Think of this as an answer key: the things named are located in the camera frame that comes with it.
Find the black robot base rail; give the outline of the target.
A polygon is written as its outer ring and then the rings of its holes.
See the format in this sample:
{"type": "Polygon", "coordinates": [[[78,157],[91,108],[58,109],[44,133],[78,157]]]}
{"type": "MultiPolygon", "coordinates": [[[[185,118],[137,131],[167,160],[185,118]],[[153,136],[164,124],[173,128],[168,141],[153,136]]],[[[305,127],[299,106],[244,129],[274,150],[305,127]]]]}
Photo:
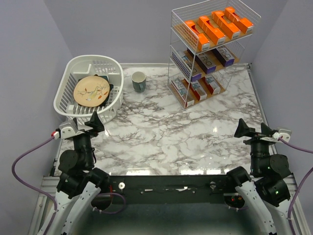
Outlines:
{"type": "Polygon", "coordinates": [[[224,204],[239,197],[226,175],[111,176],[113,192],[126,204],[224,204]]]}

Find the orange toothpaste box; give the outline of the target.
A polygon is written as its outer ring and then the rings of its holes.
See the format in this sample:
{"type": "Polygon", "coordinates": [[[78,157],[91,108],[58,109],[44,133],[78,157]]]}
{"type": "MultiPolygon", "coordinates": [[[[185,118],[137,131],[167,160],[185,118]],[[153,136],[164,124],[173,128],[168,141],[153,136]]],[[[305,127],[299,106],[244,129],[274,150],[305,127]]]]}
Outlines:
{"type": "Polygon", "coordinates": [[[194,36],[192,36],[192,41],[196,44],[197,49],[199,51],[206,51],[210,48],[210,41],[208,40],[208,38],[203,34],[200,33],[197,28],[196,28],[196,24],[194,23],[194,21],[189,20],[189,21],[185,21],[185,24],[188,27],[189,31],[192,31],[194,36]]]}
{"type": "Polygon", "coordinates": [[[225,35],[233,40],[240,36],[240,29],[233,23],[226,20],[226,16],[223,11],[213,11],[211,13],[213,21],[218,27],[225,33],[225,35]]]}
{"type": "Polygon", "coordinates": [[[219,28],[215,27],[207,16],[200,16],[198,25],[216,46],[225,42],[225,34],[219,28]]]}
{"type": "Polygon", "coordinates": [[[254,24],[249,19],[240,17],[233,7],[226,7],[224,9],[224,14],[243,33],[251,33],[254,30],[254,24]]]}

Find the purple silver toothpaste box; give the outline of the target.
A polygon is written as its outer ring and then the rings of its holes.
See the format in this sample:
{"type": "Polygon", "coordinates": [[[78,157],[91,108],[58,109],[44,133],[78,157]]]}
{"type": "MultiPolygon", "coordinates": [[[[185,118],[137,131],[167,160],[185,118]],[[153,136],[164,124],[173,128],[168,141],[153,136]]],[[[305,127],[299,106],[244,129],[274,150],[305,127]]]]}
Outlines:
{"type": "Polygon", "coordinates": [[[196,82],[201,78],[201,72],[193,67],[193,63],[182,51],[172,51],[171,58],[188,81],[196,82]]]}
{"type": "Polygon", "coordinates": [[[210,74],[213,73],[217,68],[216,63],[207,52],[194,56],[194,54],[189,49],[187,49],[184,51],[184,54],[188,57],[190,62],[193,63],[193,67],[198,69],[201,73],[203,72],[205,74],[210,74]]]}
{"type": "Polygon", "coordinates": [[[212,53],[224,67],[229,67],[234,64],[235,57],[225,46],[212,49],[212,53]]]}

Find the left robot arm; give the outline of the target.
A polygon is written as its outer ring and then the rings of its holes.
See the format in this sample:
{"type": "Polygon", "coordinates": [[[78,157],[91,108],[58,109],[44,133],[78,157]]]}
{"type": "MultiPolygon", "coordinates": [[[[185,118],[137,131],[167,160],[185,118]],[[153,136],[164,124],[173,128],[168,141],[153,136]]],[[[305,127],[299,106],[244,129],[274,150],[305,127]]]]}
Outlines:
{"type": "Polygon", "coordinates": [[[54,138],[72,141],[74,149],[64,151],[59,158],[61,175],[54,205],[38,231],[40,235],[62,235],[68,216],[81,211],[79,202],[93,199],[96,193],[104,193],[108,189],[110,176],[94,166],[96,157],[91,145],[91,139],[103,132],[105,127],[97,112],[93,112],[84,125],[88,127],[87,130],[80,129],[74,118],[60,124],[52,135],[54,138]]]}

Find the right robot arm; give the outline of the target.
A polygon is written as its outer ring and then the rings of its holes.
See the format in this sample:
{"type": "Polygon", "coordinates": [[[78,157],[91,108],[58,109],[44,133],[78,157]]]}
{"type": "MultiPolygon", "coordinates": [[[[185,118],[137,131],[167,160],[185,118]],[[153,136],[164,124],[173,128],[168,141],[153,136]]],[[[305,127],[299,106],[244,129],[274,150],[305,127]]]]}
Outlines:
{"type": "Polygon", "coordinates": [[[251,172],[239,166],[226,175],[225,187],[238,192],[256,217],[260,230],[266,235],[293,235],[288,214],[291,195],[284,179],[290,176],[288,158],[281,154],[270,154],[269,147],[288,137],[278,130],[270,129],[265,123],[261,131],[248,127],[239,119],[234,137],[247,137],[244,144],[250,146],[251,172]]]}

